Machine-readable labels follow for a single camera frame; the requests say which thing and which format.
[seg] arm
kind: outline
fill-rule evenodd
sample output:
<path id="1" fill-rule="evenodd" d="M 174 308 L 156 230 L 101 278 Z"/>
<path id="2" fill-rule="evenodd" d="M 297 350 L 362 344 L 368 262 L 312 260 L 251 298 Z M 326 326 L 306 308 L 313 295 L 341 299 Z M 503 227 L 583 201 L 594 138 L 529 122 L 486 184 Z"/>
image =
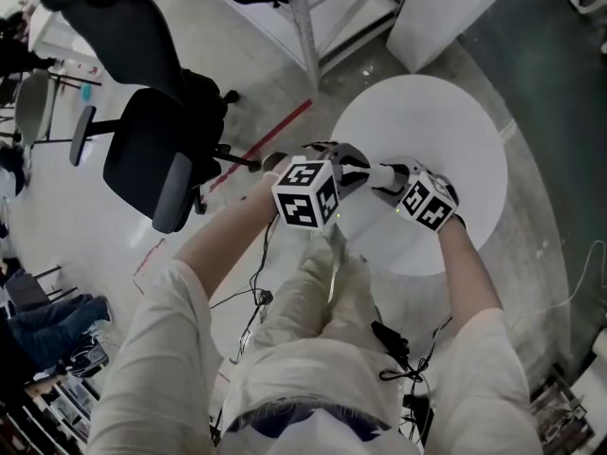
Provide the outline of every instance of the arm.
<path id="1" fill-rule="evenodd" d="M 264 176 L 218 213 L 146 288 L 95 408 L 89 455 L 213 452 L 209 404 L 221 357 L 207 297 L 276 214 L 275 180 Z"/>
<path id="2" fill-rule="evenodd" d="M 62 381 L 63 379 L 64 377 L 61 375 L 53 375 L 41 381 L 35 381 L 30 385 L 26 386 L 26 393 L 31 399 L 35 399 L 41 394 L 46 394 L 47 392 L 49 392 L 53 386 L 55 386 L 59 381 Z"/>
<path id="3" fill-rule="evenodd" d="M 276 215 L 275 181 L 270 174 L 262 177 L 245 200 L 217 214 L 177 251 L 175 259 L 192 269 L 209 298 Z"/>
<path id="4" fill-rule="evenodd" d="M 439 374 L 426 453 L 528 453 L 542 447 L 529 388 L 510 345 L 502 305 L 457 219 L 438 232 L 457 335 Z"/>
<path id="5" fill-rule="evenodd" d="M 483 310 L 502 308 L 493 282 L 460 221 L 452 218 L 438 232 L 447 270 L 451 314 L 459 330 Z"/>

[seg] white wall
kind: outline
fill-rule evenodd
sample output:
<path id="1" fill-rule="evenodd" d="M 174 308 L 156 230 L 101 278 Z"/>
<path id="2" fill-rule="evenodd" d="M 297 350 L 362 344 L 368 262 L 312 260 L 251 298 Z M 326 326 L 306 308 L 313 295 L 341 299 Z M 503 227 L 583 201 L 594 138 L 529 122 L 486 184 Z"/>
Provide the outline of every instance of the white wall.
<path id="1" fill-rule="evenodd" d="M 495 0 L 406 0 L 388 49 L 411 72 L 435 59 Z"/>
<path id="2" fill-rule="evenodd" d="M 0 0 L 0 17 L 5 17 L 7 13 L 18 5 L 19 0 Z"/>

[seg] chair armrest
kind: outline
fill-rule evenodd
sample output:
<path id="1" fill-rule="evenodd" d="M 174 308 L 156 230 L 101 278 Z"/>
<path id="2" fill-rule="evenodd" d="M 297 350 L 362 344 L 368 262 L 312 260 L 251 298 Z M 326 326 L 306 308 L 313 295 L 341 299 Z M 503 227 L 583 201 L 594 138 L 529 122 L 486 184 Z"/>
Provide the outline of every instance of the chair armrest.
<path id="1" fill-rule="evenodd" d="M 96 111 L 97 108 L 95 106 L 85 106 L 80 115 L 80 119 L 78 120 L 78 124 L 76 125 L 76 131 L 72 138 L 72 145 L 69 149 L 69 161 L 74 167 L 80 165 L 80 159 L 83 156 L 84 143 L 86 142 L 86 134 L 93 122 Z"/>
<path id="2" fill-rule="evenodd" d="M 192 193 L 190 177 L 192 176 L 192 161 L 182 153 L 176 153 L 162 192 L 158 197 L 152 226 L 154 229 L 170 234 L 175 231 L 184 203 Z"/>

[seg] white pants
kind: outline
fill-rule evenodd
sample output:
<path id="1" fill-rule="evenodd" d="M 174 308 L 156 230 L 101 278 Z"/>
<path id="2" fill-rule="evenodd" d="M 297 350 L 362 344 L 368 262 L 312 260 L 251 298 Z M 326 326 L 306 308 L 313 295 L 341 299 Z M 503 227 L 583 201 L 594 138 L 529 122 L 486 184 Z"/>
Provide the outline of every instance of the white pants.
<path id="1" fill-rule="evenodd" d="M 308 244 L 297 271 L 278 290 L 264 321 L 248 341 L 245 355 L 303 338 L 322 337 L 386 354 L 371 329 L 379 320 L 368 266 L 339 258 L 329 302 L 335 254 L 324 236 Z"/>

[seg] chair wheel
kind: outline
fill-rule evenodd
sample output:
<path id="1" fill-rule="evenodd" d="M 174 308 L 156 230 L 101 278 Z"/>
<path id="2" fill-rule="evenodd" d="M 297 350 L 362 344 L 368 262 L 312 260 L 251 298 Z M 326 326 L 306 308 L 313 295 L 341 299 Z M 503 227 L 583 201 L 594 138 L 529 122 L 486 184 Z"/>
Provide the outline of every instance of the chair wheel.
<path id="1" fill-rule="evenodd" d="M 207 213 L 207 204 L 206 203 L 200 203 L 198 205 L 197 208 L 195 208 L 195 212 L 196 214 L 198 214 L 199 216 L 204 216 Z"/>
<path id="2" fill-rule="evenodd" d="M 228 91 L 226 96 L 224 96 L 224 101 L 226 104 L 234 104 L 240 101 L 240 93 L 238 91 L 234 91 L 233 89 Z"/>
<path id="3" fill-rule="evenodd" d="M 262 162 L 254 162 L 251 165 L 248 166 L 248 171 L 250 173 L 256 173 L 262 170 Z"/>

